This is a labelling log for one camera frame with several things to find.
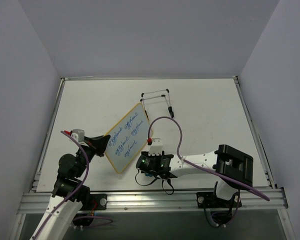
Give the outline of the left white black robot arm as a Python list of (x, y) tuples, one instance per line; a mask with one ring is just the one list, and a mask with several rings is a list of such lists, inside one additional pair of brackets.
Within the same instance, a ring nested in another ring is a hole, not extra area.
[(81, 129), (64, 130), (62, 134), (76, 144), (78, 150), (60, 157), (48, 205), (30, 237), (32, 240), (61, 240), (69, 226), (88, 228), (97, 219), (96, 211), (107, 208), (107, 194), (92, 194), (84, 183), (92, 159), (105, 155), (111, 136), (87, 137)]

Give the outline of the yellow framed small whiteboard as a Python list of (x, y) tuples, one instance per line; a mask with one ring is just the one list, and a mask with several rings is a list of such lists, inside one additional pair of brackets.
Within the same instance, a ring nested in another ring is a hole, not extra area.
[(150, 122), (141, 103), (136, 104), (106, 134), (110, 136), (105, 155), (121, 174), (147, 144)]

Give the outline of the blue bone shaped eraser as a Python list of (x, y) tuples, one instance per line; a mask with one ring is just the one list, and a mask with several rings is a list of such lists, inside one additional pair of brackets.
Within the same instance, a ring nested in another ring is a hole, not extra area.
[(146, 173), (145, 172), (144, 175), (147, 176), (147, 177), (153, 177), (153, 174), (151, 174), (151, 173)]

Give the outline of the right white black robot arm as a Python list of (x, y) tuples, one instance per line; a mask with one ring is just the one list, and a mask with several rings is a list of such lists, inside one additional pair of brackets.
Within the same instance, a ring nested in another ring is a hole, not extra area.
[(143, 151), (136, 162), (136, 169), (155, 180), (171, 182), (185, 175), (212, 174), (220, 181), (212, 193), (213, 203), (224, 206), (239, 190), (253, 187), (252, 156), (226, 144), (209, 153), (178, 157), (173, 154), (150, 154)]

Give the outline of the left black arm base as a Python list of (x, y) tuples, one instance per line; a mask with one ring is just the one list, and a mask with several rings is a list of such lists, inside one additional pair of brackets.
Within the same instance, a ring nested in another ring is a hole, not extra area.
[(82, 206), (83, 211), (103, 211), (107, 209), (108, 195), (105, 193), (91, 194)]

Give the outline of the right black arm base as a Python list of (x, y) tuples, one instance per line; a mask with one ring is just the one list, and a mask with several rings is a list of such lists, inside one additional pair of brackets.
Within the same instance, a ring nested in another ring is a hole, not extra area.
[(197, 192), (196, 203), (199, 209), (217, 209), (222, 207), (222, 203), (212, 191)]

